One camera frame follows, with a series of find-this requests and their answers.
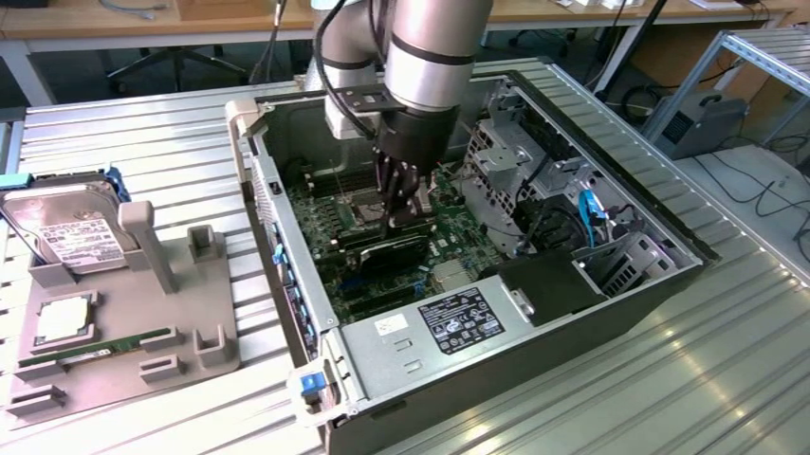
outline warning label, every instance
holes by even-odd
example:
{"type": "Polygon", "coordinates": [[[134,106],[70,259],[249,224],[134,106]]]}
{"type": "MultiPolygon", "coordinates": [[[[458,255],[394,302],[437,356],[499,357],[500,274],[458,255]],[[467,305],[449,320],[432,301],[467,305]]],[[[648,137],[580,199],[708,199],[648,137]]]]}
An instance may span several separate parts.
{"type": "Polygon", "coordinates": [[[420,306],[418,312],[444,354],[505,332],[476,287],[420,306]]]}

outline motherboard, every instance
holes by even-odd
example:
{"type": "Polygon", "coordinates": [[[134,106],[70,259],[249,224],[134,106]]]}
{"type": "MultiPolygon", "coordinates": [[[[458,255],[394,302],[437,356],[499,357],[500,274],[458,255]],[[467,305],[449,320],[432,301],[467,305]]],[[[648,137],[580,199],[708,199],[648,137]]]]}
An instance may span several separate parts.
{"type": "Polygon", "coordinates": [[[432,175],[422,216],[386,239],[380,237],[380,196],[365,175],[373,177],[306,178],[288,192],[330,306],[344,323],[456,289],[503,261],[487,227],[464,206],[460,177],[448,168],[432,175]]]}

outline desk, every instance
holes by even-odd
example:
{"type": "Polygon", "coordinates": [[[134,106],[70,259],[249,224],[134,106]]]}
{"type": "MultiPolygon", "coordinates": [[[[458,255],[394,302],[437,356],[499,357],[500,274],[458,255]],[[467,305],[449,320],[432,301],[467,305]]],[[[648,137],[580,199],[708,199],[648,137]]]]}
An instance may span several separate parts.
{"type": "MultiPolygon", "coordinates": [[[[771,27],[793,9],[796,0],[765,0],[771,10],[771,27]]],[[[132,0],[128,5],[152,5],[153,0],[132,0]]],[[[735,22],[749,20],[747,9],[705,11],[688,0],[669,0],[656,24],[735,22]]],[[[619,25],[629,26],[624,39],[605,68],[597,88],[603,86],[637,34],[649,6],[627,9],[619,25]]],[[[616,11],[603,7],[568,10],[545,0],[495,0],[487,30],[605,27],[616,11]]],[[[117,49],[132,47],[198,46],[209,44],[264,42],[269,36],[269,16],[180,21],[176,9],[156,13],[154,21],[102,9],[96,0],[51,0],[46,9],[9,9],[0,30],[3,58],[13,78],[33,106],[53,104],[53,96],[29,56],[34,52],[117,49]]],[[[289,0],[278,40],[312,37],[312,14],[308,0],[289,0]]]]}

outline table leg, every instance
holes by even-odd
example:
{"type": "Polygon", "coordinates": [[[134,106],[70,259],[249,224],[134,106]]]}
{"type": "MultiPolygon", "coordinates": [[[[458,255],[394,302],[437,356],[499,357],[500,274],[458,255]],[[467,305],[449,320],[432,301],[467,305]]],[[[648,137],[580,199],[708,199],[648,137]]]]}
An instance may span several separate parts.
{"type": "Polygon", "coordinates": [[[593,93],[600,92],[603,88],[607,86],[607,81],[612,77],[612,74],[616,72],[616,68],[619,67],[619,62],[624,58],[627,51],[629,50],[629,44],[632,40],[635,40],[635,36],[637,35],[641,26],[629,26],[624,32],[624,36],[621,37],[621,41],[616,46],[616,51],[612,53],[609,60],[604,63],[604,71],[601,72],[601,76],[599,77],[599,82],[596,82],[596,87],[593,88],[593,93]]]}
{"type": "Polygon", "coordinates": [[[22,41],[0,41],[0,57],[13,75],[25,98],[31,106],[54,104],[53,94],[47,84],[38,74],[38,70],[30,61],[30,51],[22,41]]]}

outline black cable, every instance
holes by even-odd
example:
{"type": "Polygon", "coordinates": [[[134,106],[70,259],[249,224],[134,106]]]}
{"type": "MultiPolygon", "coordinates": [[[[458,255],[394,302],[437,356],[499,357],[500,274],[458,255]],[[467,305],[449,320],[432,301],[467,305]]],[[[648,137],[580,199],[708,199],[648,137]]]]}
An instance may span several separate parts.
{"type": "Polygon", "coordinates": [[[771,182],[768,185],[764,185],[759,179],[756,177],[753,177],[749,173],[747,173],[745,171],[737,169],[736,167],[731,166],[727,162],[724,162],[724,160],[716,156],[713,153],[709,154],[712,155],[719,161],[720,163],[723,163],[728,169],[731,169],[732,171],[740,173],[741,175],[747,176],[753,182],[756,182],[756,184],[759,184],[760,187],[763,187],[763,190],[755,195],[752,196],[749,199],[737,199],[735,198],[731,193],[728,192],[727,188],[723,186],[723,184],[720,183],[720,181],[717,180],[717,178],[715,177],[715,175],[708,172],[708,169],[705,168],[705,166],[700,163],[700,161],[697,160],[696,156],[692,156],[692,158],[695,159],[695,161],[697,162],[699,166],[703,168],[703,170],[705,171],[705,173],[708,174],[708,176],[711,177],[711,179],[715,181],[715,183],[717,184],[717,186],[720,187],[720,189],[723,190],[724,194],[728,196],[728,198],[731,198],[731,200],[733,202],[737,203],[747,203],[749,201],[752,201],[753,199],[756,200],[755,206],[753,206],[753,212],[756,214],[756,216],[759,216],[760,218],[768,217],[771,215],[775,215],[776,213],[779,213],[780,211],[785,210],[785,209],[803,209],[807,212],[807,217],[804,218],[803,223],[800,224],[800,227],[797,228],[796,234],[793,235],[792,240],[796,242],[796,246],[797,246],[797,252],[800,253],[804,261],[807,261],[807,263],[810,263],[810,257],[807,256],[807,254],[804,253],[803,250],[803,246],[800,244],[800,238],[810,232],[810,229],[805,229],[807,223],[810,223],[810,209],[805,207],[801,207],[800,204],[808,204],[810,203],[810,199],[807,200],[801,200],[797,202],[792,202],[789,201],[784,196],[781,196],[777,192],[775,192],[773,190],[771,190],[771,186],[775,182],[771,182]],[[763,213],[759,210],[759,204],[761,203],[761,199],[764,198],[764,195],[767,193],[771,193],[772,195],[775,195],[779,199],[781,199],[781,201],[784,201],[787,203],[787,205],[779,209],[771,210],[767,213],[763,213]]]}
{"type": "MultiPolygon", "coordinates": [[[[708,76],[707,78],[700,79],[697,81],[697,83],[713,81],[720,76],[723,76],[724,73],[727,73],[729,70],[732,70],[735,67],[736,67],[736,65],[732,64],[728,68],[725,68],[719,73],[713,74],[712,76],[708,76]]],[[[640,123],[643,123],[644,120],[647,120],[647,116],[636,116],[635,114],[632,114],[629,112],[629,100],[632,99],[632,97],[635,97],[639,94],[649,95],[649,98],[652,99],[652,107],[653,107],[655,104],[657,104],[657,102],[663,98],[663,96],[660,95],[660,93],[656,92],[656,90],[659,90],[659,89],[673,89],[673,88],[677,88],[679,86],[680,85],[652,85],[652,84],[644,84],[644,85],[635,85],[635,86],[629,87],[627,89],[627,91],[624,92],[624,94],[621,95],[621,99],[619,101],[619,109],[620,109],[619,112],[620,112],[621,116],[624,117],[624,119],[631,124],[636,124],[636,125],[640,124],[640,123]]]]}
{"type": "MultiPolygon", "coordinates": [[[[616,24],[619,24],[619,18],[621,17],[621,12],[624,11],[624,5],[627,3],[627,0],[621,0],[621,5],[619,6],[619,12],[616,12],[615,17],[612,18],[612,24],[609,25],[609,30],[612,30],[616,27],[616,24]]],[[[607,66],[607,64],[609,63],[609,58],[612,57],[612,54],[616,50],[616,46],[619,45],[619,41],[621,41],[621,36],[620,33],[616,32],[616,38],[613,40],[613,45],[612,48],[609,49],[609,56],[607,57],[607,60],[604,61],[604,66],[607,66]]],[[[596,46],[596,50],[593,51],[593,58],[591,59],[591,63],[587,66],[587,71],[584,73],[584,77],[581,78],[581,85],[584,86],[584,88],[587,88],[587,86],[591,84],[587,80],[588,76],[591,75],[591,70],[593,69],[593,65],[596,64],[596,60],[599,59],[599,46],[596,46]]]]}
{"type": "Polygon", "coordinates": [[[324,56],[322,56],[324,33],[326,31],[326,27],[330,24],[330,21],[333,20],[333,17],[337,15],[337,12],[340,12],[340,9],[342,8],[344,4],[345,4],[345,0],[337,1],[337,3],[334,4],[333,8],[329,11],[329,14],[326,14],[326,17],[324,18],[324,22],[320,24],[320,27],[317,28],[317,31],[314,32],[314,52],[313,52],[312,57],[314,59],[314,69],[317,70],[317,76],[320,77],[320,82],[324,84],[324,89],[326,90],[326,94],[329,95],[330,101],[333,102],[337,110],[340,111],[340,114],[342,114],[342,116],[349,120],[349,122],[353,124],[356,129],[360,131],[362,136],[368,140],[370,140],[370,139],[373,139],[376,133],[374,133],[373,129],[370,129],[368,126],[365,126],[365,124],[356,117],[354,113],[352,112],[349,107],[345,105],[345,101],[340,97],[337,97],[337,94],[333,91],[333,86],[330,85],[330,82],[329,82],[329,78],[326,76],[326,69],[324,68],[324,56]]]}
{"type": "Polygon", "coordinates": [[[261,68],[261,64],[264,63],[264,59],[266,59],[266,74],[264,75],[264,81],[269,82],[269,66],[273,60],[273,50],[276,48],[276,42],[278,40],[278,25],[281,24],[282,12],[286,9],[286,0],[280,0],[278,3],[278,21],[273,17],[273,29],[269,32],[269,40],[266,41],[266,45],[264,46],[264,50],[261,51],[261,55],[257,59],[256,64],[253,65],[253,69],[250,70],[250,76],[248,77],[248,83],[257,83],[258,71],[261,68]]]}
{"type": "Polygon", "coordinates": [[[775,211],[773,211],[773,212],[771,212],[769,214],[760,214],[760,213],[759,213],[759,210],[757,210],[757,211],[756,211],[756,214],[757,214],[759,216],[761,216],[761,217],[764,217],[764,216],[769,216],[771,214],[773,214],[773,213],[779,213],[780,211],[783,211],[784,209],[788,209],[789,207],[796,207],[796,206],[799,206],[800,204],[807,204],[807,203],[810,203],[810,199],[804,199],[804,200],[797,201],[797,202],[792,202],[792,201],[789,201],[789,200],[788,200],[788,199],[787,199],[784,196],[781,196],[781,195],[780,195],[777,192],[775,192],[773,190],[771,190],[771,186],[772,186],[772,184],[775,183],[775,181],[773,181],[773,182],[771,182],[768,185],[765,185],[765,184],[764,184],[764,183],[761,183],[761,182],[759,181],[759,179],[757,179],[756,177],[753,177],[753,176],[752,176],[749,173],[747,173],[747,172],[745,172],[745,171],[743,171],[741,169],[739,169],[739,168],[736,168],[736,167],[731,166],[731,165],[729,165],[729,164],[728,164],[728,163],[727,163],[727,162],[725,162],[725,161],[724,161],[724,160],[723,160],[723,159],[721,159],[719,156],[716,156],[715,154],[709,154],[709,155],[711,155],[711,156],[713,156],[713,157],[715,157],[715,159],[716,159],[717,161],[720,161],[720,162],[723,163],[723,165],[724,165],[724,166],[725,166],[725,167],[727,167],[729,170],[735,171],[736,173],[740,173],[740,174],[741,174],[741,175],[744,175],[747,178],[749,178],[749,179],[751,179],[753,182],[756,182],[756,184],[757,184],[760,187],[763,187],[763,188],[764,188],[764,192],[769,192],[769,193],[772,193],[772,194],[773,194],[773,195],[775,195],[775,196],[776,196],[779,199],[781,199],[781,201],[783,201],[784,203],[787,203],[787,204],[788,204],[785,207],[783,207],[781,209],[775,210],[775,211]]]}
{"type": "Polygon", "coordinates": [[[523,182],[520,182],[520,187],[515,191],[515,203],[517,203],[517,197],[520,196],[520,191],[523,191],[525,188],[528,188],[528,185],[531,184],[531,182],[539,175],[540,171],[543,171],[543,168],[545,167],[545,164],[548,164],[548,161],[551,159],[552,159],[552,156],[545,154],[545,156],[543,156],[543,159],[540,160],[540,164],[537,164],[536,168],[533,168],[533,171],[531,171],[528,178],[525,178],[523,180],[523,182]]]}
{"type": "Polygon", "coordinates": [[[380,60],[380,64],[384,64],[384,56],[381,55],[381,41],[380,35],[377,31],[377,24],[374,23],[374,0],[368,0],[368,27],[370,28],[370,38],[374,42],[374,49],[377,51],[377,59],[380,60]]]}
{"type": "Polygon", "coordinates": [[[810,223],[810,213],[807,213],[807,217],[804,218],[804,222],[800,224],[797,228],[796,235],[793,235],[793,241],[796,242],[797,252],[804,258],[804,261],[810,263],[810,258],[807,258],[807,253],[804,253],[804,247],[800,245],[800,238],[810,232],[810,229],[805,229],[807,223],[810,223]]]}
{"type": "Polygon", "coordinates": [[[733,197],[733,195],[731,194],[731,192],[727,190],[727,188],[724,187],[724,185],[720,183],[720,180],[717,180],[717,177],[715,177],[715,175],[708,172],[708,168],[705,168],[705,165],[701,163],[701,161],[697,159],[696,156],[692,156],[692,159],[695,160],[695,162],[699,164],[699,166],[703,168],[703,171],[708,174],[708,176],[711,177],[711,179],[713,180],[713,183],[717,184],[717,186],[720,187],[720,190],[723,190],[724,195],[728,196],[728,199],[731,199],[733,202],[739,203],[739,204],[745,204],[749,201],[752,201],[753,199],[756,199],[759,196],[761,196],[761,192],[757,192],[751,198],[748,199],[737,199],[736,197],[733,197]]]}

